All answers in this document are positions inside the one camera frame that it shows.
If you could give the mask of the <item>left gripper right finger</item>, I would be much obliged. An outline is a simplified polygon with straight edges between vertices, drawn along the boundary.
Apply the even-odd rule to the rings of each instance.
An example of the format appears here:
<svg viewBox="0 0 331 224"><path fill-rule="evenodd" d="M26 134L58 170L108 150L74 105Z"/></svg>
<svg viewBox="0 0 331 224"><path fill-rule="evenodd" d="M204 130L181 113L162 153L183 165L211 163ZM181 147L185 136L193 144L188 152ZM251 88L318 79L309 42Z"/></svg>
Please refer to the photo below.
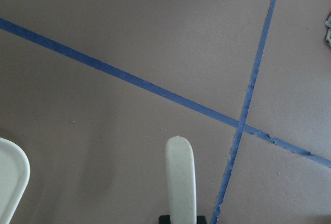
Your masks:
<svg viewBox="0 0 331 224"><path fill-rule="evenodd" d="M206 217L203 215L197 216L197 224L207 224Z"/></svg>

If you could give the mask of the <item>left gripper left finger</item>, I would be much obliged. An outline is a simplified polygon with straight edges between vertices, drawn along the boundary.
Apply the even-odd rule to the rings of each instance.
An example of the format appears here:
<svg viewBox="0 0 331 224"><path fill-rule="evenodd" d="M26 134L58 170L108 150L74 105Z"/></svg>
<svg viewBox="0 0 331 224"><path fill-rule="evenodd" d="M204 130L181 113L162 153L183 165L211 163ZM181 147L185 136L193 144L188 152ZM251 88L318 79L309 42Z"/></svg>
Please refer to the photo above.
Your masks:
<svg viewBox="0 0 331 224"><path fill-rule="evenodd" d="M161 215L158 219L159 224L171 224L170 215Z"/></svg>

